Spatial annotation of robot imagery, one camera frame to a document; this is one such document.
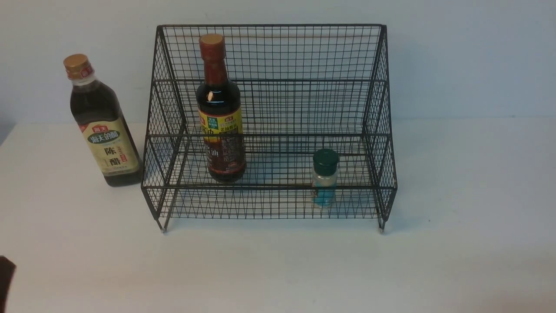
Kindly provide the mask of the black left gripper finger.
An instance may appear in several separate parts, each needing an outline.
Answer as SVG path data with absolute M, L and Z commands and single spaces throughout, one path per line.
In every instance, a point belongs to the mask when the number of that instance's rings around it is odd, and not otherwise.
M 5 256 L 0 256 L 0 312 L 6 310 L 10 286 L 16 271 L 16 264 Z

